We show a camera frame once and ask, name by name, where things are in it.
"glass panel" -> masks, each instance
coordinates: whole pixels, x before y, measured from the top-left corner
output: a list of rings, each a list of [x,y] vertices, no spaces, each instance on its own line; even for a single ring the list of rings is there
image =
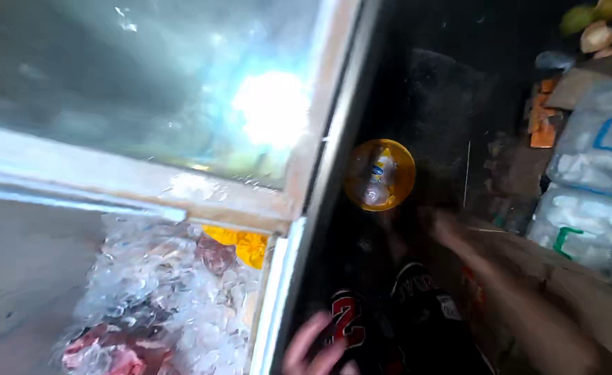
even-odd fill
[[[0,1],[0,126],[281,188],[307,126],[319,7]]]

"label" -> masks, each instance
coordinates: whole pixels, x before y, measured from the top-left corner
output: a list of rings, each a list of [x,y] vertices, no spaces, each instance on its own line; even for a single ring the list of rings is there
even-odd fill
[[[461,320],[459,310],[456,309],[454,300],[449,295],[438,295],[438,301],[440,301],[440,308],[443,311],[443,315],[447,319]]]

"number 2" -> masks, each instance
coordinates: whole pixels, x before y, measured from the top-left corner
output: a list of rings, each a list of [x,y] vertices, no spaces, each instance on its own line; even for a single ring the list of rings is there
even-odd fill
[[[334,315],[334,340],[345,339],[347,348],[360,346],[366,340],[366,328],[356,326],[361,318],[361,309],[352,297],[341,297],[331,305]]]

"yellow container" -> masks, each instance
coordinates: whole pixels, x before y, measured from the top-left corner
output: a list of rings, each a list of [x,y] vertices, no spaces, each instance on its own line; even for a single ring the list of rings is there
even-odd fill
[[[368,206],[362,202],[355,194],[354,187],[360,183],[365,183],[368,177],[357,177],[346,175],[343,188],[345,194],[353,201],[356,205],[365,209],[366,211],[385,211],[401,204],[405,198],[408,198],[414,186],[414,177],[416,175],[416,169],[414,166],[414,159],[410,155],[410,151],[403,147],[402,144],[393,140],[370,140],[358,145],[352,150],[351,162],[356,160],[367,159],[368,156],[379,148],[388,148],[391,152],[394,161],[396,162],[396,172],[394,174],[394,186],[389,188],[389,193],[394,196],[393,201],[379,206]]]

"clear plastic bag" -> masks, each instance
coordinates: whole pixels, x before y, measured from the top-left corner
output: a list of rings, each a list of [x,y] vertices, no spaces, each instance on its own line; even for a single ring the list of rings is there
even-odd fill
[[[241,374],[260,271],[201,226],[103,216],[107,239],[55,347],[70,374]]]

